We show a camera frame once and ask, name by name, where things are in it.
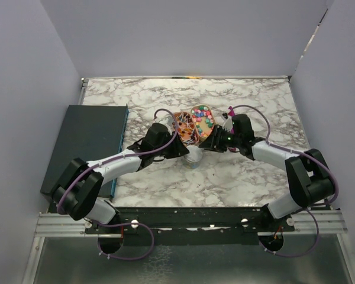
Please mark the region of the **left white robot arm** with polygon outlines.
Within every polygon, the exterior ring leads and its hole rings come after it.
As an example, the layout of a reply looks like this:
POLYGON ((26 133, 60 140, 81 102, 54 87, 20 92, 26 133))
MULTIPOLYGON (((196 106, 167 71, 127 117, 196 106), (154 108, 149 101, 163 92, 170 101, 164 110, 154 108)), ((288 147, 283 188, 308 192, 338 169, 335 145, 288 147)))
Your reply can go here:
POLYGON ((146 136, 113 156, 84 162, 72 160, 51 190, 57 213, 79 221, 87 218, 98 222, 105 233, 117 230, 116 209, 98 198, 102 186, 122 175, 138 172, 151 165, 158 157, 175 159, 189 154, 176 132, 154 123, 146 136))

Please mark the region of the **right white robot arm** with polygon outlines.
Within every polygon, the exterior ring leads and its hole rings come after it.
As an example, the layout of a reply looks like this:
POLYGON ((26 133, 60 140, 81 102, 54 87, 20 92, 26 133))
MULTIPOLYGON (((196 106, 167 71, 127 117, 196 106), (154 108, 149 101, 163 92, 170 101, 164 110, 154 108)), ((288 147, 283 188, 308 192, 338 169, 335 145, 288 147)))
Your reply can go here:
POLYGON ((254 135, 246 114, 233 116, 231 124, 233 132, 215 125, 199 148, 217 153, 237 149, 242 156, 282 169, 287 175, 289 192, 261 210, 260 225, 264 230, 274 231, 281 225, 281 218, 335 195, 334 178, 320 151, 310 149, 300 153, 273 147, 264 138, 254 135))

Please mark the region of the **clear glass jar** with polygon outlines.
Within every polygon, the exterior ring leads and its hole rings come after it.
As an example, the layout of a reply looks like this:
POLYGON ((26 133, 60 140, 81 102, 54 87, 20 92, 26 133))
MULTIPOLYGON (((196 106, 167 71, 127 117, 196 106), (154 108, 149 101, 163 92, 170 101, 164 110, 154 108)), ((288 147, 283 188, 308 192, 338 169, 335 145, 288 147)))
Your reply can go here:
POLYGON ((201 164, 201 161, 198 160, 189 160, 189 159, 183 159, 183 164, 186 166, 188 169, 197 169, 199 165, 201 164))

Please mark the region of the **silver jar lid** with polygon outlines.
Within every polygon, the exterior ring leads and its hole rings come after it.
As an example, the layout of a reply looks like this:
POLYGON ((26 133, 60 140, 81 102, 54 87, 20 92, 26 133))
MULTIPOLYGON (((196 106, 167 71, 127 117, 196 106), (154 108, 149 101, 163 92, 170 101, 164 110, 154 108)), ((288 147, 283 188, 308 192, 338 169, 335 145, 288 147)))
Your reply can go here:
POLYGON ((184 156, 184 158, 191 163, 198 163, 202 160, 203 151, 198 146, 188 145, 187 150, 188 154, 184 156))

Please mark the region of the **pink tray of lollipops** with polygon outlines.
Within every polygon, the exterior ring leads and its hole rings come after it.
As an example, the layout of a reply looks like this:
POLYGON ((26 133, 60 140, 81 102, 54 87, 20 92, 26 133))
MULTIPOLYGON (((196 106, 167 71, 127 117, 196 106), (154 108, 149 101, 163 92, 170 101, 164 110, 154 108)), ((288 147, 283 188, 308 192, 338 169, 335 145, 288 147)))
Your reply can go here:
POLYGON ((174 118, 178 125, 178 136, 185 146, 198 145, 199 134, 196 124, 188 112, 175 112, 174 118))

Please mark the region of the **purple plastic scoop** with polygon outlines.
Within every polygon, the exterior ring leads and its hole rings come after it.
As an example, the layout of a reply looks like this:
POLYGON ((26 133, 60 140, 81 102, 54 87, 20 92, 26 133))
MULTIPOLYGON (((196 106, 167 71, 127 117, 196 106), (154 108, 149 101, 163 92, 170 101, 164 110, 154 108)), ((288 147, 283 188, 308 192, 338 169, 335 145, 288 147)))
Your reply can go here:
POLYGON ((235 112, 234 112, 234 110, 233 110, 233 107, 230 106, 230 107, 228 108, 228 117, 231 117, 231 119, 232 119, 233 116, 235 116, 235 112))

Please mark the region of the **tan tray of star candies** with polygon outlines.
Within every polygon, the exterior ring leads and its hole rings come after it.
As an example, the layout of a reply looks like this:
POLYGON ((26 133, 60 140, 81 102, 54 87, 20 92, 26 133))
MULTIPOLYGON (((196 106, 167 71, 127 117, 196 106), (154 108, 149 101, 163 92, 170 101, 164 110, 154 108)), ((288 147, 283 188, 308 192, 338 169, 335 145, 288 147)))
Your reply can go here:
POLYGON ((212 133, 216 124, 211 108, 205 104, 196 105, 191 108, 191 117, 199 139, 204 141, 212 133))

